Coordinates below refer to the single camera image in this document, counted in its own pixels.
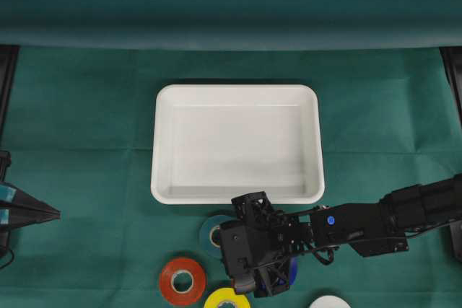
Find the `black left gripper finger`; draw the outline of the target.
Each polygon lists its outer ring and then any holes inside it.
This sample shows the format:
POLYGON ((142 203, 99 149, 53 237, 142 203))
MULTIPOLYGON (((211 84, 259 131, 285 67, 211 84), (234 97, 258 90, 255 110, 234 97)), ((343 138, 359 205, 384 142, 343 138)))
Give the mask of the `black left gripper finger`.
POLYGON ((11 231, 33 224, 42 224, 61 218, 60 213, 3 208, 1 210, 1 230, 11 231))
POLYGON ((32 197, 18 187, 8 183, 1 184, 1 207, 20 208, 56 214, 61 213, 47 203, 32 197))

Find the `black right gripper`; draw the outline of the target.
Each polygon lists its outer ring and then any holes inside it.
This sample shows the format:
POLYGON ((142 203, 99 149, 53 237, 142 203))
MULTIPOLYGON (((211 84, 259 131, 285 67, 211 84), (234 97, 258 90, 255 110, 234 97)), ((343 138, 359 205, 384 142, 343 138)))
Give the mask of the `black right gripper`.
POLYGON ((272 261, 286 260, 258 269, 247 269, 232 277, 236 294, 253 294, 255 298, 276 296, 291 286, 291 263, 300 251, 300 220, 294 214, 276 210, 264 191, 248 193, 231 200, 236 216, 244 225, 269 233, 272 261))

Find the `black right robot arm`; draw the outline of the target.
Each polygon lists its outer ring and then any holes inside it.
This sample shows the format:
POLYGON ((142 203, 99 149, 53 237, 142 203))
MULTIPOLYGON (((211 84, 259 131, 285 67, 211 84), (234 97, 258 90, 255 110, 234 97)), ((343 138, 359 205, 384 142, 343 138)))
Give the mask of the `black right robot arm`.
POLYGON ((377 203, 286 213, 265 192, 232 199, 236 219, 220 226, 222 262, 236 294, 256 298, 289 289, 292 259, 330 265, 349 245, 362 257, 406 252, 408 239, 461 220, 461 176, 395 190, 377 203))

